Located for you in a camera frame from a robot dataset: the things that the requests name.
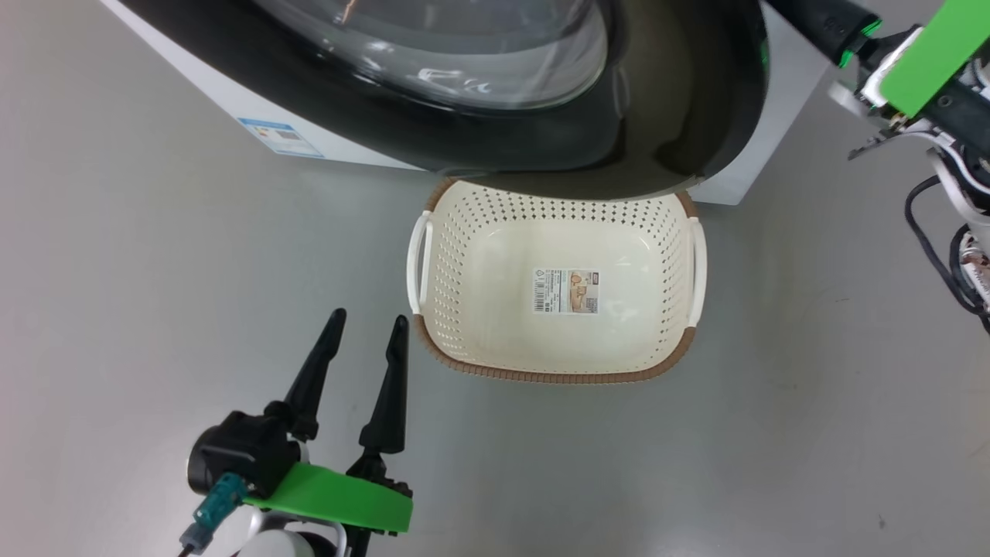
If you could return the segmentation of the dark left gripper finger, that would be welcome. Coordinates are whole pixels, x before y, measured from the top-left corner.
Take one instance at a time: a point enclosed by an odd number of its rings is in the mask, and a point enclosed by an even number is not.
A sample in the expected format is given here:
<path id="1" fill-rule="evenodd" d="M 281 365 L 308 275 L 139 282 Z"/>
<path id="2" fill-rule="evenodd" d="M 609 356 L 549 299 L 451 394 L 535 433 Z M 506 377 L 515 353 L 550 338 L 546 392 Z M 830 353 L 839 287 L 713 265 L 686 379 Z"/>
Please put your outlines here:
<path id="1" fill-rule="evenodd" d="M 293 381 L 284 403 L 291 412 L 290 434 L 308 442 L 317 437 L 319 402 L 324 391 L 326 373 L 342 342 L 347 311 L 336 308 L 319 335 L 317 342 Z"/>
<path id="2" fill-rule="evenodd" d="M 409 388 L 409 333 L 406 316 L 394 321 L 385 356 L 387 370 L 375 402 L 374 412 L 360 433 L 360 446 L 367 453 L 398 454 L 405 450 Z"/>

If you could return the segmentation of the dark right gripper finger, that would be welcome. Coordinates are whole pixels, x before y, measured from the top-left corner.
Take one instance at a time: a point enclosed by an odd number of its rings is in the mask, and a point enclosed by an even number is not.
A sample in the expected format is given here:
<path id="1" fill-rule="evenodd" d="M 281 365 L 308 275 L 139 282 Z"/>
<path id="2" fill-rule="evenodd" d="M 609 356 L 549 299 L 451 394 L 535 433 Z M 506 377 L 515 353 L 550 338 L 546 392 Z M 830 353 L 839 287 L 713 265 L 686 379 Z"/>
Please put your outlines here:
<path id="1" fill-rule="evenodd" d="M 848 66 L 882 25 L 879 15 L 852 1 L 768 1 L 767 4 L 838 68 Z"/>

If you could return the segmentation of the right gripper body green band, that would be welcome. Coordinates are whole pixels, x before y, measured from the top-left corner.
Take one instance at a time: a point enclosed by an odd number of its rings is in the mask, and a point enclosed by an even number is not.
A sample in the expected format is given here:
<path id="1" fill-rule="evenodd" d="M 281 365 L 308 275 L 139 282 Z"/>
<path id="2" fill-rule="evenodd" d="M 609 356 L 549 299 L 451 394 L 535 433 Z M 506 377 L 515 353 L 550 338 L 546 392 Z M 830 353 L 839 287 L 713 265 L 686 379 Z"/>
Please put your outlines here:
<path id="1" fill-rule="evenodd" d="M 962 161 L 988 159 L 988 3 L 944 1 L 925 25 L 877 36 L 880 18 L 855 26 L 839 66 L 852 84 L 828 95 L 877 127 L 881 140 L 925 137 Z"/>

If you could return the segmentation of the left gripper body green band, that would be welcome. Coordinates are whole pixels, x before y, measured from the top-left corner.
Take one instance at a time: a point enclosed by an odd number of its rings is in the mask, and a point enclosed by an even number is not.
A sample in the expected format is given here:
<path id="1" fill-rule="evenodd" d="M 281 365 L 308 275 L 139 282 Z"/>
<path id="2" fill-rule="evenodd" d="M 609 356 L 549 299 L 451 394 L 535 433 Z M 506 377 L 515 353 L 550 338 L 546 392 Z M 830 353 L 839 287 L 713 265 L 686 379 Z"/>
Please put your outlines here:
<path id="1" fill-rule="evenodd" d="M 374 535 L 409 531 L 413 498 L 364 453 L 346 473 L 297 463 L 267 500 L 250 500 L 244 556 L 367 556 Z"/>

